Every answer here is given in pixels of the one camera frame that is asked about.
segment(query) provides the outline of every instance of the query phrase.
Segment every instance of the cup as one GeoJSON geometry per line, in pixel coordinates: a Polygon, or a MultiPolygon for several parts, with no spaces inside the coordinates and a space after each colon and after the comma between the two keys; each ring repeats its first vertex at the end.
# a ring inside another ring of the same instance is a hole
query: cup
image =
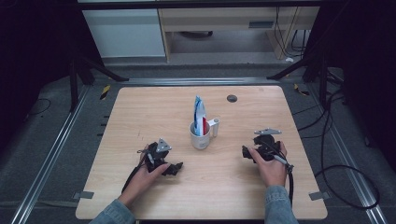
{"type": "Polygon", "coordinates": [[[212,119],[206,122],[206,133],[203,136],[198,136],[194,131],[194,122],[190,124],[190,135],[191,135],[191,143],[192,146],[196,149],[205,149],[209,146],[210,143],[210,134],[212,133],[213,137],[218,136],[219,131],[219,119],[212,119]]]}

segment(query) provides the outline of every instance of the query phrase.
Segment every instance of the jeans jacket sleeve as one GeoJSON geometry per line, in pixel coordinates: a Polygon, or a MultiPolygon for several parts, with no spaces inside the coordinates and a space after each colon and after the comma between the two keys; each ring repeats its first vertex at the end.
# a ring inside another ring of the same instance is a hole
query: jeans jacket sleeve
{"type": "Polygon", "coordinates": [[[134,215],[119,200],[114,200],[90,224],[129,224],[134,223],[134,215]]]}
{"type": "Polygon", "coordinates": [[[270,186],[265,192],[265,223],[298,223],[291,211],[289,195],[282,186],[270,186]]]}

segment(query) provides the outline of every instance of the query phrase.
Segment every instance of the hand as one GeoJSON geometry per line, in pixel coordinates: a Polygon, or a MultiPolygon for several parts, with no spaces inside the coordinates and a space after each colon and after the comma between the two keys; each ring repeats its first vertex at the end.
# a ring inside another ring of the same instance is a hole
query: hand
{"type": "MultiPolygon", "coordinates": [[[[142,160],[143,157],[144,153],[140,155],[140,160],[142,160]]],[[[119,197],[120,202],[131,210],[132,204],[137,197],[143,194],[154,183],[155,179],[168,169],[169,165],[169,163],[162,164],[149,173],[147,166],[143,164],[129,182],[128,187],[126,187],[125,191],[119,197]]]]}
{"type": "MultiPolygon", "coordinates": [[[[265,187],[268,188],[273,185],[285,187],[287,172],[284,164],[277,160],[265,161],[256,149],[249,148],[248,151],[259,166],[260,176],[265,187]]],[[[286,157],[287,151],[283,142],[280,142],[280,151],[286,157]]]]}

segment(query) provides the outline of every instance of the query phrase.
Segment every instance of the wooden table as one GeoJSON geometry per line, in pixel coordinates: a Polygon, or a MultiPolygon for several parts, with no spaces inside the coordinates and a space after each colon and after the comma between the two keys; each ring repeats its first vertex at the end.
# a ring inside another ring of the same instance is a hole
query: wooden table
{"type": "Polygon", "coordinates": [[[322,219],[322,200],[311,201],[318,185],[306,157],[283,91],[277,86],[140,87],[120,90],[97,151],[76,215],[96,217],[120,195],[138,164],[137,150],[163,138],[172,150],[170,163],[183,161],[176,176],[161,176],[134,204],[137,219],[263,219],[265,186],[256,164],[242,157],[242,145],[253,146],[253,132],[274,135],[295,166],[293,212],[299,219],[322,219]],[[208,119],[219,118],[219,134],[208,148],[194,149],[189,124],[195,95],[208,119]],[[230,103],[227,96],[237,96],[230,103]]]}

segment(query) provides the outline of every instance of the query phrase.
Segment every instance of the metal frame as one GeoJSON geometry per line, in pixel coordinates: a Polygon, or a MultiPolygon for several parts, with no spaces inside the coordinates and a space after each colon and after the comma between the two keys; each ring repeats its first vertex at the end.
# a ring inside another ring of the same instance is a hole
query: metal frame
{"type": "Polygon", "coordinates": [[[90,86],[83,86],[81,90],[81,94],[79,96],[80,101],[76,107],[76,110],[69,113],[66,121],[64,122],[64,126],[60,130],[55,140],[55,143],[52,145],[52,148],[49,151],[47,158],[45,159],[43,165],[40,168],[40,171],[35,177],[35,181],[33,182],[32,186],[29,188],[26,195],[23,197],[22,202],[15,211],[11,223],[25,223],[30,213],[32,212],[35,203],[38,199],[38,196],[40,195],[41,190],[44,188],[47,179],[50,176],[50,172],[52,171],[52,168],[54,167],[62,151],[62,148],[64,147],[64,143],[66,142],[67,137],[73,128],[73,125],[78,117],[78,114],[81,111],[81,108],[85,102],[85,98],[89,89],[90,86]]]}
{"type": "Polygon", "coordinates": [[[345,0],[201,0],[56,4],[56,7],[80,10],[149,9],[149,8],[205,8],[205,7],[322,7],[345,0]]]}
{"type": "MultiPolygon", "coordinates": [[[[308,85],[308,89],[310,92],[317,93],[317,91],[312,87],[312,85],[308,85]]],[[[316,103],[319,104],[320,99],[318,98],[318,94],[313,94],[313,97],[316,103]]],[[[320,113],[323,112],[322,107],[319,107],[319,110],[320,113]]],[[[341,134],[338,132],[335,124],[333,124],[332,127],[330,128],[330,137],[332,139],[332,142],[334,143],[334,148],[338,152],[338,155],[340,156],[342,163],[348,166],[352,166],[359,170],[359,167],[356,164],[355,160],[349,154],[347,145],[344,143],[344,140],[341,137],[341,134]]],[[[361,199],[361,203],[364,206],[369,206],[370,204],[373,204],[375,202],[375,196],[370,190],[370,185],[367,183],[364,177],[350,170],[347,171],[347,174],[359,198],[361,199]]],[[[367,209],[366,213],[372,223],[388,223],[379,205],[376,206],[375,208],[367,209]]]]}

